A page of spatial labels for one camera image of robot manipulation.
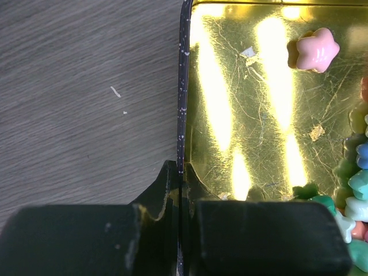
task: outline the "gold metallic surface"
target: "gold metallic surface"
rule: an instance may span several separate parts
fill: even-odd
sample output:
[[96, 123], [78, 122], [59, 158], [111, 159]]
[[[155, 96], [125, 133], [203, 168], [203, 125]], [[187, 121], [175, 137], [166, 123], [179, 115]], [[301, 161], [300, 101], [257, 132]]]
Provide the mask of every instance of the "gold metallic surface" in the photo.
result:
[[194, 0], [194, 5], [199, 3], [280, 3], [295, 5], [339, 5], [339, 6], [362, 6], [367, 5], [367, 0]]
[[[341, 49], [327, 72], [290, 68], [295, 41], [322, 27]], [[334, 196], [332, 170], [368, 74], [367, 34], [364, 6], [195, 5], [186, 161], [200, 180], [238, 200], [288, 200], [309, 181]], [[240, 54], [249, 47], [256, 56]]]

